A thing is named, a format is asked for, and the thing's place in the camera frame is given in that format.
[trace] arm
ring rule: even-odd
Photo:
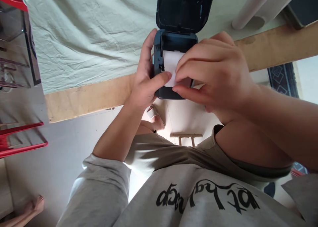
[[[259,86],[236,111],[292,159],[318,170],[318,105]]]
[[[123,164],[144,110],[154,93],[171,78],[163,72],[150,79],[152,30],[140,55],[130,97],[98,140],[93,154],[83,162],[84,171],[74,182],[69,203],[57,226],[113,226],[128,204],[130,169]]]
[[[151,49],[156,32],[153,29],[143,43],[131,96],[93,150],[93,154],[99,158],[121,162],[125,160],[143,112],[156,99],[155,91],[171,79],[169,72],[163,72],[152,79],[149,77],[152,70]]]
[[[255,84],[242,51],[227,33],[201,41],[180,59],[176,81],[185,77],[205,85],[199,90],[175,86],[182,97],[239,113],[291,158],[318,170],[318,106]]]

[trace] white paper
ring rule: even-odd
[[[169,71],[172,74],[170,81],[165,84],[166,87],[174,87],[175,85],[184,85],[190,87],[191,85],[191,78],[185,78],[180,82],[176,82],[176,69],[178,62],[182,58],[184,53],[182,52],[172,52],[172,51],[163,51],[163,64],[165,67],[165,71]]]

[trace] finger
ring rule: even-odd
[[[182,98],[191,100],[195,103],[205,105],[209,101],[209,97],[202,94],[198,89],[177,85],[172,90],[178,93]]]
[[[211,37],[212,39],[215,39],[215,40],[219,40],[221,42],[225,42],[231,46],[235,46],[235,43],[232,39],[232,37],[225,31],[223,32],[220,32],[216,35],[214,35],[213,37]]]
[[[158,75],[156,75],[154,78],[147,81],[147,88],[151,92],[155,92],[159,88],[163,87],[172,77],[172,74],[168,71],[162,72]]]
[[[176,71],[176,82],[180,82],[184,78],[191,78],[201,82],[211,80],[217,70],[224,67],[223,62],[203,62],[203,61],[188,61],[179,70]]]
[[[143,42],[140,59],[139,62],[149,62],[151,58],[151,50],[153,47],[153,41],[155,39],[157,33],[157,29],[154,28],[146,37],[145,41]]]
[[[228,55],[228,49],[210,44],[198,43],[190,48],[183,57],[180,59],[177,65],[176,71],[180,69],[187,61],[207,61],[207,62],[219,62],[224,60]]]

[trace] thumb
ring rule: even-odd
[[[168,71],[162,72],[156,75],[154,78],[148,81],[147,87],[155,92],[159,88],[163,87],[172,77],[172,74]]]
[[[172,88],[172,90],[178,93],[182,98],[191,100],[195,103],[206,105],[209,102],[209,98],[195,88],[176,85]]]

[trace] white pipe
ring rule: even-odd
[[[234,29],[242,29],[267,0],[248,0],[232,22]]]

